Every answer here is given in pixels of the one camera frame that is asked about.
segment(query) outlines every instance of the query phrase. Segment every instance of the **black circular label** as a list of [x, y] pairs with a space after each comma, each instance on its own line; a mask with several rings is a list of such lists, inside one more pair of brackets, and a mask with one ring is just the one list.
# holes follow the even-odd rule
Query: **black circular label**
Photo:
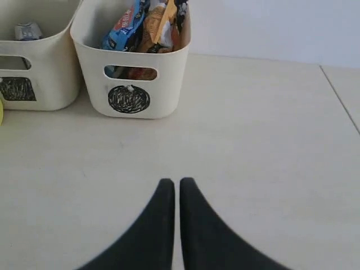
[[150, 105], [150, 95], [135, 85], [114, 87], [108, 95], [109, 105], [123, 114], [136, 114]]

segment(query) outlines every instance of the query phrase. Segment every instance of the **blue snack bag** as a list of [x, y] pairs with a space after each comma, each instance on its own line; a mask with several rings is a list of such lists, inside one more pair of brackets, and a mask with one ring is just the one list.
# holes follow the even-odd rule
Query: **blue snack bag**
[[[118, 23], [110, 30], [102, 41], [102, 49], [109, 51], [133, 52], [142, 38], [142, 23], [149, 10], [150, 0], [136, 0]], [[108, 66], [105, 73], [113, 77], [114, 66]]]

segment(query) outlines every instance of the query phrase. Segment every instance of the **white wall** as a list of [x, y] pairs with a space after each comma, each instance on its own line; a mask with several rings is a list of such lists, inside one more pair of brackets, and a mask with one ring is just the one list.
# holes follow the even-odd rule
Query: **white wall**
[[359, 0], [189, 0], [192, 52], [360, 68]]

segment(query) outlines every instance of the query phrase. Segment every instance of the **storage bin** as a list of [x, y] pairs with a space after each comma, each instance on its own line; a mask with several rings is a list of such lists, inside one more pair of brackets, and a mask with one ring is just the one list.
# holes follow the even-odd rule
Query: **storage bin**
[[[103, 37], [134, 1], [85, 0], [74, 19], [75, 42], [93, 107], [107, 116], [155, 119], [177, 107], [191, 39], [190, 14], [184, 22], [179, 51], [150, 54], [99, 49]], [[105, 75], [106, 66], [152, 68], [156, 79], [124, 80]]]
[[[82, 74], [70, 25], [81, 0], [0, 1], [0, 98], [5, 109], [58, 110], [77, 97]], [[36, 22], [43, 39], [15, 40], [15, 25]], [[31, 68], [26, 69], [22, 57]]]

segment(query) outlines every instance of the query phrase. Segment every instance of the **yellow object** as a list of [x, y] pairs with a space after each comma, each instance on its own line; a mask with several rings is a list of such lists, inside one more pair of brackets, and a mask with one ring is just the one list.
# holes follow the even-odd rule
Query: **yellow object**
[[0, 100], [0, 125], [1, 125], [1, 122], [2, 122], [3, 116], [4, 116], [4, 108], [3, 108], [2, 102]]

